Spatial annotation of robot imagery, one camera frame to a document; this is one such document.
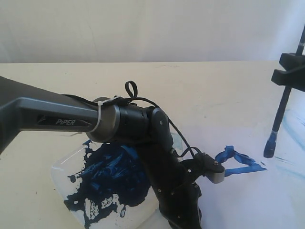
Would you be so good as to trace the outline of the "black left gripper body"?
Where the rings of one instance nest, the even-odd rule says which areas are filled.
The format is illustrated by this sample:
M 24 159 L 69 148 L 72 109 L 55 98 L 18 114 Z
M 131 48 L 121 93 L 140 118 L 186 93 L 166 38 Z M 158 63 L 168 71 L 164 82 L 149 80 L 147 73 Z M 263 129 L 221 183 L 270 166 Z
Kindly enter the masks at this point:
M 200 229 L 201 211 L 198 207 L 200 188 L 188 170 L 199 165 L 204 154 L 198 153 L 193 159 L 180 162 L 168 151 L 156 143 L 140 145 L 140 161 L 159 202 L 161 215 L 173 229 Z

